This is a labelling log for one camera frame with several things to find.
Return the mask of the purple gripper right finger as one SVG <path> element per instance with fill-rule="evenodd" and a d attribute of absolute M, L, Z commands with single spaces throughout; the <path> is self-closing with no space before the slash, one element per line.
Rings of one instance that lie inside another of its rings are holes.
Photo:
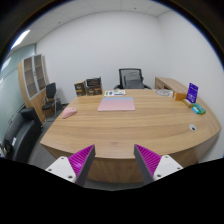
<path fill-rule="evenodd" d="M 134 145 L 134 155 L 145 184 L 150 184 L 182 169 L 171 156 L 160 156 L 140 145 Z"/>

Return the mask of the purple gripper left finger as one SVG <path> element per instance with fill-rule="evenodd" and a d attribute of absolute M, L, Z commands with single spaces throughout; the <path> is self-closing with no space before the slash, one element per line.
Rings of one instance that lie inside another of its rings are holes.
<path fill-rule="evenodd" d="M 90 145 L 69 157 L 59 157 L 46 171 L 83 187 L 94 157 L 95 146 Z"/>

